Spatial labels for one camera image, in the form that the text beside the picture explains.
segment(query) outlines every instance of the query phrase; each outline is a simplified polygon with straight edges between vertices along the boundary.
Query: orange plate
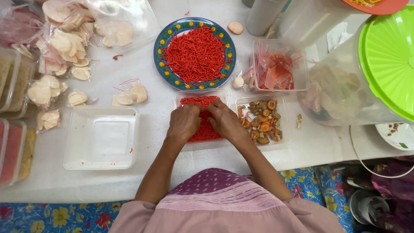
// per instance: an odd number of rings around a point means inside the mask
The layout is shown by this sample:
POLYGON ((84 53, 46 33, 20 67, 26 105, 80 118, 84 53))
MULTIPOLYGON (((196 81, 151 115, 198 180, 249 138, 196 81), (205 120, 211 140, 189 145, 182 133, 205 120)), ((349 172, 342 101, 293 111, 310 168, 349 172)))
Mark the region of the orange plate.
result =
POLYGON ((353 8, 371 15, 390 15, 404 8, 409 0, 382 0, 373 7, 366 7, 362 4, 353 3, 350 0, 342 0, 353 8))

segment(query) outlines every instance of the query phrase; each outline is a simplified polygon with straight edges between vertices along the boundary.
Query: person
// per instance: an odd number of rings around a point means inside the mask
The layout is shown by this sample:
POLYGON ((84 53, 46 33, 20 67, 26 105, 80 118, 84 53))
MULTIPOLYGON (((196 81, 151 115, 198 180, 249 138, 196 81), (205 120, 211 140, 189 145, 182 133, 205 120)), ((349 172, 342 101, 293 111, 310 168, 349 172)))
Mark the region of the person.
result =
POLYGON ((172 111, 158 155, 109 233, 344 232, 331 211, 293 197, 233 111, 219 99, 205 109, 214 129, 245 158, 254 181, 210 168, 168 192, 174 162, 201 123, 201 105, 185 104, 172 111))

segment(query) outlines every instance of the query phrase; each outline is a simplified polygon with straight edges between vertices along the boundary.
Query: hand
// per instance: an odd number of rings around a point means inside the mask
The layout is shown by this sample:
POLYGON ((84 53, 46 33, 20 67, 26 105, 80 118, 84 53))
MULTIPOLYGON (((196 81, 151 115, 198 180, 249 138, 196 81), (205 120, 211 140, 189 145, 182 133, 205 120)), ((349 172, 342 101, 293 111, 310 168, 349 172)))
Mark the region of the hand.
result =
POLYGON ((229 140, 233 145, 236 142, 250 140, 249 132, 243 128, 236 113, 231 111, 221 100, 216 99, 212 104, 205 108, 214 116, 208 121, 222 137, 229 140))
POLYGON ((167 138, 186 143, 200 128, 201 118, 198 115, 201 110, 200 104, 188 103, 172 111, 167 138))

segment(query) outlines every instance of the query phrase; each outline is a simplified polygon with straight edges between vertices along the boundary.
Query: white cable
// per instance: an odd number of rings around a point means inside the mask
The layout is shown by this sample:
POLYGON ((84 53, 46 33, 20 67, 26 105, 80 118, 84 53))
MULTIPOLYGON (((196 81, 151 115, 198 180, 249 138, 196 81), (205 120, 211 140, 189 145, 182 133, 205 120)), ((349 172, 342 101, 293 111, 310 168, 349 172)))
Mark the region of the white cable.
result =
POLYGON ((403 177, 403 176, 407 175, 408 173, 410 173, 410 172, 412 172, 412 171, 414 170, 414 165, 413 165, 413 167, 412 167, 412 168, 411 168, 408 172, 406 172, 406 173, 404 173, 404 174, 402 174, 402 175, 398 175, 398 176, 383 176, 383 175, 379 175, 379 174, 377 174, 377 173, 375 173, 375 172, 373 172, 373 171, 369 170, 369 169, 365 166, 365 164, 362 162, 362 160, 359 158, 358 153, 357 153, 357 152, 356 152, 356 150, 355 150, 354 140, 352 139, 351 126, 349 126, 349 136, 351 137, 351 144, 352 144, 352 148, 354 149, 354 152, 355 152, 356 157, 359 159, 359 161, 361 162, 361 164, 363 165, 363 167, 364 167, 364 168, 366 168, 366 169, 367 169, 369 172, 371 172, 372 174, 377 175, 377 176, 380 176, 380 177, 384 177, 384 178, 400 178, 400 177, 403 177))

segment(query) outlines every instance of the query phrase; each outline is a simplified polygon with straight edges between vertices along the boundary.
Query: green plastic lid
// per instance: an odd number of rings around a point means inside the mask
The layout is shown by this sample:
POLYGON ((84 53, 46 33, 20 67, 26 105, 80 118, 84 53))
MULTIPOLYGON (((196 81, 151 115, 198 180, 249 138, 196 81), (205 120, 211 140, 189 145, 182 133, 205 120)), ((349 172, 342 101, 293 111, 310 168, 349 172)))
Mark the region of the green plastic lid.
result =
POLYGON ((414 5, 371 16, 359 37, 359 60, 372 93, 414 121, 414 5))

